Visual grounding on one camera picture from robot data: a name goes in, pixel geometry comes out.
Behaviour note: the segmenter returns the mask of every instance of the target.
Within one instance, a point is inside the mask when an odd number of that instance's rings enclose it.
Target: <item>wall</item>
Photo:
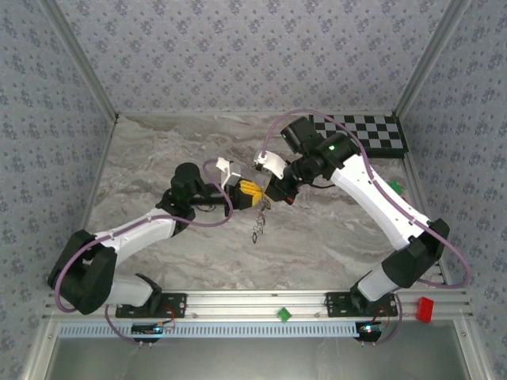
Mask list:
[[[15,379],[110,126],[37,2],[0,12],[0,378]]]
[[[429,205],[471,262],[469,293],[499,378],[507,378],[506,41],[505,0],[474,2],[403,120]]]
[[[391,110],[448,1],[59,3],[122,113]]]

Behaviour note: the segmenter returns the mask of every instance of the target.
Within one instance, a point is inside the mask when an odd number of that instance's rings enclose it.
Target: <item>marble surface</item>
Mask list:
[[[170,186],[176,166],[224,157],[242,165],[244,177],[267,184],[252,169],[271,116],[144,116],[120,118],[88,231],[113,228],[148,212]],[[291,159],[276,135],[269,149]],[[386,180],[404,185],[399,160],[374,160]],[[324,180],[316,182],[325,184]],[[235,212],[218,228],[190,226],[128,258],[117,271],[141,272],[165,289],[349,288],[392,252],[389,241],[345,192],[301,189],[292,206],[273,204],[266,228],[252,242],[257,208]],[[197,211],[216,222],[223,209]]]

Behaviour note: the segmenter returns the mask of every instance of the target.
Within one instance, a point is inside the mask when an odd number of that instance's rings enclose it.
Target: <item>checkerboard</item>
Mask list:
[[[405,136],[395,116],[330,115],[347,127],[363,144],[370,158],[403,158],[408,151]],[[321,116],[310,115],[317,132],[325,139],[334,133],[343,133],[339,127]]]

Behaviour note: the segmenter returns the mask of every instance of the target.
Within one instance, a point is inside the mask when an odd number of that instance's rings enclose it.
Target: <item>red block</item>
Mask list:
[[[426,297],[420,297],[419,303],[417,304],[416,318],[419,321],[425,323],[431,322],[431,316],[433,315],[433,305],[435,302],[432,299]]]

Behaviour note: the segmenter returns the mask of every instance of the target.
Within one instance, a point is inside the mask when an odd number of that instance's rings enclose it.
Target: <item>cable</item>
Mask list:
[[[176,328],[176,312],[174,311],[174,309],[171,305],[164,305],[164,309],[171,312],[171,319],[164,321],[162,324],[165,325],[166,323],[173,322],[173,329],[175,329]]]
[[[108,325],[109,327],[111,328],[111,330],[120,338],[122,339],[123,342],[127,342],[129,344],[133,344],[135,346],[140,346],[142,345],[141,342],[136,342],[135,340],[125,336],[124,334],[122,334],[120,332],[119,329],[116,328],[116,326],[111,322],[111,318],[109,317],[109,305],[106,305],[105,306],[105,312],[104,312],[104,317],[105,317],[105,320],[108,322]]]
[[[320,189],[324,189],[324,188],[334,188],[336,185],[335,184],[328,184],[327,186],[319,186],[317,184],[308,184],[311,188],[320,188]]]
[[[375,322],[377,320],[378,317],[380,317],[380,311],[383,311],[386,316],[387,316],[387,323],[386,323],[386,329],[387,327],[389,326],[389,322],[391,321],[391,318],[389,316],[389,313],[387,312],[387,309],[385,307],[383,307],[382,305],[380,305],[378,308],[377,308],[377,311],[376,311],[376,314],[375,316],[373,317],[372,321],[370,322],[370,325],[373,324],[373,322]]]
[[[416,220],[412,215],[410,215],[408,212],[406,212],[398,203],[396,203],[396,201],[394,201],[383,190],[382,186],[380,186],[377,183],[377,180],[373,176],[372,166],[370,164],[370,161],[368,160],[368,156],[366,155],[366,150],[364,149],[363,144],[361,144],[361,141],[351,131],[349,131],[343,124],[338,123],[332,117],[329,117],[328,115],[326,115],[326,114],[324,114],[322,112],[314,111],[312,109],[305,109],[305,108],[296,109],[294,111],[286,112],[285,114],[283,114],[282,116],[280,116],[278,119],[276,119],[275,122],[273,123],[273,125],[270,127],[270,129],[268,131],[268,134],[266,135],[266,138],[264,140],[264,144],[262,145],[262,155],[261,156],[262,157],[265,156],[266,148],[268,147],[269,139],[271,138],[271,135],[273,134],[273,131],[278,126],[278,124],[280,124],[280,122],[282,120],[284,120],[286,117],[288,117],[290,115],[295,115],[296,113],[309,113],[309,114],[314,115],[314,116],[321,116],[322,118],[326,119],[327,121],[335,124],[337,127],[339,127],[340,129],[342,129],[343,131],[347,132],[347,134],[350,136],[350,138],[357,144],[357,146],[360,149],[361,155],[363,157],[366,173],[368,174],[368,178],[373,183],[373,185],[376,187],[376,189],[379,191],[379,193],[383,196],[383,198],[387,202],[389,202],[392,207],[394,207],[401,215],[403,215],[405,218],[407,218],[410,222],[412,222],[417,227],[419,227],[422,230],[424,230],[426,233],[428,233],[431,236],[433,236],[440,243],[442,243],[449,250],[451,250],[451,252],[454,253],[458,257],[459,261],[461,261],[461,264],[465,267],[465,277],[464,277],[464,279],[463,279],[463,281],[461,283],[458,283],[456,285],[447,285],[447,284],[442,284],[442,283],[434,283],[434,282],[428,281],[426,279],[418,279],[417,281],[420,282],[420,283],[425,283],[426,285],[429,285],[429,286],[432,286],[432,287],[438,287],[440,289],[460,289],[460,288],[465,287],[466,285],[468,285],[468,283],[471,280],[471,268],[470,268],[470,265],[468,264],[467,260],[463,256],[463,254],[454,245],[452,245],[447,239],[445,239],[444,237],[442,237],[439,234],[437,234],[435,231],[433,231],[431,228],[429,228],[428,226],[426,226],[424,223],[421,223],[418,220]]]
[[[393,331],[391,331],[391,334],[389,334],[386,339],[382,339],[380,342],[375,342],[374,344],[371,342],[364,342],[366,345],[378,346],[380,344],[387,343],[390,340],[392,340],[399,333],[399,330],[402,327],[402,321],[403,321],[403,306],[402,306],[402,300],[399,299],[399,296],[396,293],[394,293],[394,296],[395,296],[396,302],[398,303],[398,323],[396,324],[395,328],[393,329]]]
[[[218,226],[222,226],[223,224],[227,223],[229,221],[229,219],[231,218],[232,216],[232,213],[233,213],[233,206],[232,206],[232,202],[231,202],[231,199],[229,198],[229,195],[220,187],[220,185],[218,184],[218,182],[213,178],[213,176],[208,172],[208,165],[210,165],[211,163],[216,163],[218,160],[216,159],[211,159],[211,160],[207,160],[205,163],[203,163],[203,166],[202,166],[202,169],[203,169],[203,172],[204,172],[204,175],[210,180],[210,182],[219,190],[220,194],[222,194],[227,202],[227,204],[229,205],[229,215],[224,218],[223,220],[221,220],[220,222],[215,222],[215,223],[201,223],[201,222],[194,222],[192,220],[188,220],[188,219],[185,219],[185,218],[180,218],[178,216],[172,216],[172,215],[156,215],[156,216],[152,216],[151,217],[151,220],[160,220],[160,219],[165,219],[165,220],[175,220],[177,222],[183,222],[183,223],[187,223],[189,224],[190,226],[198,226],[198,227],[218,227]],[[142,226],[143,224],[146,224],[146,223],[149,223],[151,220],[149,220],[148,218],[145,218],[143,220],[140,220],[134,224],[131,224],[130,226],[126,226],[125,228],[123,228],[122,230],[118,230],[116,231],[114,234],[111,235],[105,235],[103,237],[100,237],[98,239],[95,239],[93,241],[91,241],[90,243],[84,245],[83,247],[80,248],[79,251],[77,251],[69,260],[68,262],[65,264],[65,266],[63,267],[62,271],[60,272],[59,276],[58,276],[58,279],[56,280],[56,285],[55,285],[55,302],[56,302],[56,306],[58,307],[58,309],[60,309],[61,311],[63,311],[64,313],[73,313],[74,311],[76,311],[75,308],[72,308],[72,309],[69,309],[67,307],[65,307],[63,304],[62,304],[62,300],[60,299],[60,289],[62,287],[62,282],[63,282],[63,279],[65,278],[65,275],[67,274],[67,272],[69,271],[69,269],[71,268],[72,264],[74,264],[74,262],[84,253],[86,252],[88,249],[92,248],[93,246],[97,245],[97,244],[100,244],[102,243],[103,241],[107,241],[111,238],[117,238],[119,237],[120,235],[122,234],[125,234],[127,233],[128,231],[130,230],[133,230],[135,229],[136,227],[138,226]]]

